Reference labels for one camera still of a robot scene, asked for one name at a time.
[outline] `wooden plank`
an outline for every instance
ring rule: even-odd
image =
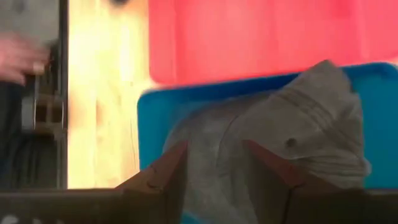
[[[147,0],[69,0],[68,188],[139,171],[136,104],[149,78]]]

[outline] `red plastic crate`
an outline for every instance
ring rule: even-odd
[[[398,56],[397,0],[150,0],[150,75],[211,83]]]

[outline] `blue tray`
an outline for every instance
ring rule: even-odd
[[[372,174],[366,179],[366,187],[396,189],[398,70],[389,63],[356,65],[344,67],[343,70],[362,99],[364,150],[373,167]],[[162,155],[169,131],[192,111],[230,97],[277,90],[297,75],[293,73],[145,93],[137,108],[140,168],[146,168]]]

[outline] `dark clothing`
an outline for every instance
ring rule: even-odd
[[[57,186],[57,146],[21,131],[23,87],[0,82],[0,189]]]

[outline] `human hand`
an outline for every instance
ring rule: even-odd
[[[49,51],[15,34],[0,34],[0,81],[25,85],[25,75],[42,75]]]

